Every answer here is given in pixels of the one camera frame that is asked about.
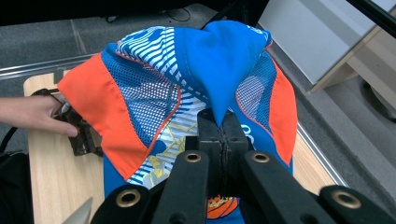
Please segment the white panel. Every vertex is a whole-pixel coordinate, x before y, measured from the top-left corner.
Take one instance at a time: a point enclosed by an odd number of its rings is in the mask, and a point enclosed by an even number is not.
[[[389,11],[396,0],[375,1]],[[259,20],[275,42],[316,83],[374,23],[346,0],[274,0]]]

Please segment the human hand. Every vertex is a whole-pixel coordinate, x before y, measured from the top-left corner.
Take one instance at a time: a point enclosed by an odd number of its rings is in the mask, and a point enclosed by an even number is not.
[[[0,122],[75,137],[78,134],[75,126],[53,118],[60,106],[52,97],[43,95],[0,98]]]

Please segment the finger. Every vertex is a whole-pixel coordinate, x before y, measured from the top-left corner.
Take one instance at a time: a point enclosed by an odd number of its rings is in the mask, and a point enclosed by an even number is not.
[[[57,119],[49,118],[45,127],[47,131],[59,133],[68,137],[76,137],[78,134],[78,129],[75,126]]]

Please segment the metal grommet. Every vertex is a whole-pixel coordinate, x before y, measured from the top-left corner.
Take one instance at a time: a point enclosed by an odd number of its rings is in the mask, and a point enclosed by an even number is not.
[[[270,158],[265,155],[264,153],[256,152],[254,153],[251,158],[256,162],[268,162]]]
[[[125,196],[132,195],[132,200],[126,201]],[[116,203],[119,207],[131,207],[140,201],[140,192],[137,189],[125,189],[117,196]]]
[[[189,153],[184,156],[184,159],[189,162],[198,162],[201,160],[201,155],[197,153]]]
[[[361,201],[358,198],[353,196],[352,194],[342,191],[342,190],[335,190],[332,192],[332,198],[339,204],[343,205],[344,207],[357,209],[361,207]]]

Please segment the wooden board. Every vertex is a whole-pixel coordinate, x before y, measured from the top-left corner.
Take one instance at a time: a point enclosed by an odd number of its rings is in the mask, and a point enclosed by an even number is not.
[[[28,78],[23,87],[30,95],[56,85],[53,74],[46,74]],[[29,131],[28,142],[35,223],[62,223],[91,197],[93,215],[104,200],[102,159],[92,154],[75,157],[67,137],[55,133]],[[333,184],[299,135],[294,176],[313,193]]]

